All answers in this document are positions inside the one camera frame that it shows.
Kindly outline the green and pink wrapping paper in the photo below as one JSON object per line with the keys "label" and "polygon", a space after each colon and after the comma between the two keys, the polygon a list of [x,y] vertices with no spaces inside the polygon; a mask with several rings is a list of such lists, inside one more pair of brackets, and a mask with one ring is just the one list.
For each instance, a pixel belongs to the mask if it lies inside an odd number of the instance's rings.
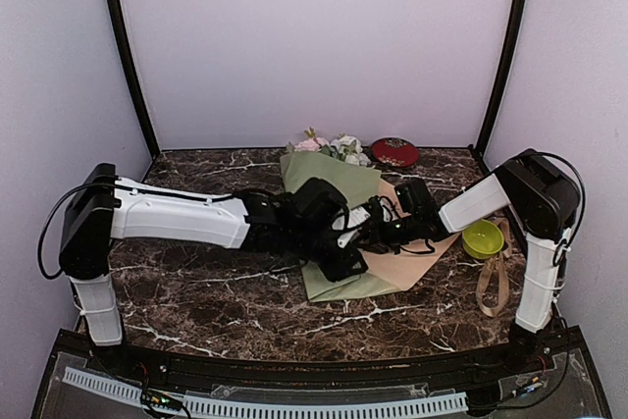
{"label": "green and pink wrapping paper", "polygon": [[[366,220],[359,205],[375,195],[393,195],[393,185],[380,178],[372,169],[345,164],[324,154],[296,151],[280,158],[284,189],[295,191],[311,177],[326,179],[335,184],[355,209],[349,224],[353,227]],[[366,252],[364,259],[369,270],[332,283],[326,279],[317,264],[309,262],[301,268],[307,298],[311,302],[351,300],[407,291],[431,269],[458,238],[457,234],[435,244],[436,252],[412,255],[406,252],[374,254]]]}

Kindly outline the lime green plastic bowl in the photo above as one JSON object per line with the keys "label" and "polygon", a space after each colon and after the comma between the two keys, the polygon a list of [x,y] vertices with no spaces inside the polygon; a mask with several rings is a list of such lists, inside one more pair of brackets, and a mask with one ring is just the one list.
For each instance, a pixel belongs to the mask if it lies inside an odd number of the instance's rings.
{"label": "lime green plastic bowl", "polygon": [[462,232],[462,246],[474,259],[485,260],[503,249],[505,239],[501,229],[487,220],[480,220]]}

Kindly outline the white fake flower stem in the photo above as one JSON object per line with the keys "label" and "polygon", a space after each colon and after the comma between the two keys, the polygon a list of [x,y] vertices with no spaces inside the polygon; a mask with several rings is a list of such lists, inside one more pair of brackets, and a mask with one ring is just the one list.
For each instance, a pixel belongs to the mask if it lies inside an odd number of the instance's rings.
{"label": "white fake flower stem", "polygon": [[331,156],[344,163],[369,167],[371,160],[365,153],[361,141],[352,135],[341,134],[330,142]]}

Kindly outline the pink rose fake flower stem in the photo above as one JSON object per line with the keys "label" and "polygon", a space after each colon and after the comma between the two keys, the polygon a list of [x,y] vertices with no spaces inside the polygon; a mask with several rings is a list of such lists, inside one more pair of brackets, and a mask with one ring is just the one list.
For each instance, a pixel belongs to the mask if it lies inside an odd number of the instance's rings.
{"label": "pink rose fake flower stem", "polygon": [[287,152],[321,152],[330,142],[317,134],[314,128],[304,131],[305,139],[298,143],[289,142]]}

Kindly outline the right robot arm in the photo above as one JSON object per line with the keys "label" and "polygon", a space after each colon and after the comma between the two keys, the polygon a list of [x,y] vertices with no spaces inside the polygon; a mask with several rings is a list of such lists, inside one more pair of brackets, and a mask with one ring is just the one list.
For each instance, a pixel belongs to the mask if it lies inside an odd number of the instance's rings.
{"label": "right robot arm", "polygon": [[421,179],[396,187],[404,216],[374,197],[358,242],[367,249],[399,252],[416,239],[437,242],[495,212],[509,209],[526,237],[526,271],[514,323],[536,334],[550,321],[562,287],[567,252],[586,207],[586,190],[576,168],[554,153],[527,149],[508,159],[440,205]]}

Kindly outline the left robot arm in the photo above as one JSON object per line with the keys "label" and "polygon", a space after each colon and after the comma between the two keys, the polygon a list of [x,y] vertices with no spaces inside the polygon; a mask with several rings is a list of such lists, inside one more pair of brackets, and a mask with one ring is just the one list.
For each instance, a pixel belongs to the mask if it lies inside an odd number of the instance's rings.
{"label": "left robot arm", "polygon": [[330,183],[309,179],[295,192],[243,188],[224,195],[185,192],[123,178],[101,163],[83,184],[63,194],[45,222],[62,211],[59,269],[78,296],[99,357],[118,376],[138,367],[137,352],[124,343],[109,251],[113,240],[160,238],[208,243],[226,249],[292,255],[313,262],[334,283],[367,271],[352,240],[366,211],[351,208]]}

